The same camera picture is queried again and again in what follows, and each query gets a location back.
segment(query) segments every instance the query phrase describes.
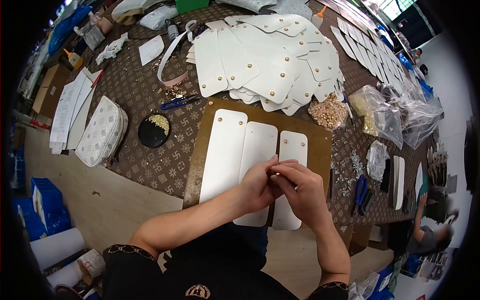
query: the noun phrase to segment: black t-shirt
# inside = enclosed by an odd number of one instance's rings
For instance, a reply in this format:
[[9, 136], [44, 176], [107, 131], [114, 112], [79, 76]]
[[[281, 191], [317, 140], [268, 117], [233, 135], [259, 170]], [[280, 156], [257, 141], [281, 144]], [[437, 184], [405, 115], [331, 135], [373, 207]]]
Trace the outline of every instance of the black t-shirt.
[[[193, 240], [172, 251], [162, 273], [147, 251], [113, 245], [106, 260], [103, 299], [276, 299], [298, 300], [261, 271], [266, 257], [239, 243], [236, 237]], [[348, 286], [331, 282], [317, 288], [309, 300], [348, 299]]]

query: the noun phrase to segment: wooden board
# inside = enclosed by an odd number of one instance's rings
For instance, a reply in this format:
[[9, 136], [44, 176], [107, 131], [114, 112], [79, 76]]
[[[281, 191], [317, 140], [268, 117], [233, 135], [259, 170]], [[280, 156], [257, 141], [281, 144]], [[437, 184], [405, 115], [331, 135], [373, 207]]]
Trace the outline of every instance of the wooden board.
[[[324, 179], [325, 196], [328, 190], [330, 160], [332, 153], [332, 133], [324, 128], [308, 123], [287, 115], [266, 112], [262, 108], [236, 103], [228, 100], [208, 98], [205, 106], [204, 116], [200, 129], [198, 131], [195, 148], [190, 161], [190, 171], [185, 188], [183, 199], [183, 208], [188, 208], [199, 203], [200, 188], [202, 186], [202, 177], [205, 167], [205, 158], [210, 139], [210, 132], [215, 112], [218, 109], [230, 109], [241, 111], [247, 114], [248, 121], [255, 121], [270, 124], [278, 128], [278, 132], [283, 130], [300, 132], [308, 138], [308, 157], [307, 167], [313, 172], [319, 174]], [[279, 143], [277, 142], [276, 153], [278, 154]], [[271, 219], [274, 210], [272, 206], [269, 211], [268, 225], [271, 225]]]

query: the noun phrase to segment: gold logo on shirt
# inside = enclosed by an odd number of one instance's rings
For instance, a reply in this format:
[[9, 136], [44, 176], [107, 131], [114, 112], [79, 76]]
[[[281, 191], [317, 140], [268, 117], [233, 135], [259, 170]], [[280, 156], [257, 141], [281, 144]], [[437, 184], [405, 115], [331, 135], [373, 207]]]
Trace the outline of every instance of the gold logo on shirt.
[[197, 284], [196, 286], [189, 288], [186, 291], [185, 296], [197, 296], [200, 298], [208, 299], [208, 297], [210, 297], [210, 291], [206, 286]]

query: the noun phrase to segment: glue bottle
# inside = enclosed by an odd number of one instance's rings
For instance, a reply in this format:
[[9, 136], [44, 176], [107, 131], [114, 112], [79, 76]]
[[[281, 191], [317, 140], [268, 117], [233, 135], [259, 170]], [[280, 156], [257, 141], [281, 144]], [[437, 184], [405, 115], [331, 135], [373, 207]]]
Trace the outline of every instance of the glue bottle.
[[314, 14], [312, 16], [312, 23], [315, 25], [315, 27], [320, 28], [320, 25], [322, 25], [322, 22], [324, 21], [324, 11], [326, 8], [327, 6], [325, 5], [318, 14]]
[[63, 49], [63, 51], [65, 51], [65, 53], [67, 53], [68, 55], [68, 62], [72, 65], [72, 67], [77, 70], [78, 68], [80, 68], [82, 66], [82, 64], [84, 63], [84, 59], [76, 54], [76, 53], [73, 53], [73, 52], [68, 52], [67, 49]]

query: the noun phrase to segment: green box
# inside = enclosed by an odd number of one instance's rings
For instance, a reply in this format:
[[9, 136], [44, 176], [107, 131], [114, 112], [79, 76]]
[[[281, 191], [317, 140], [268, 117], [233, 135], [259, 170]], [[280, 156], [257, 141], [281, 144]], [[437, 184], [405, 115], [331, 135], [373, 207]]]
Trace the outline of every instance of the green box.
[[207, 7], [209, 0], [175, 0], [179, 13], [191, 12], [199, 8]]

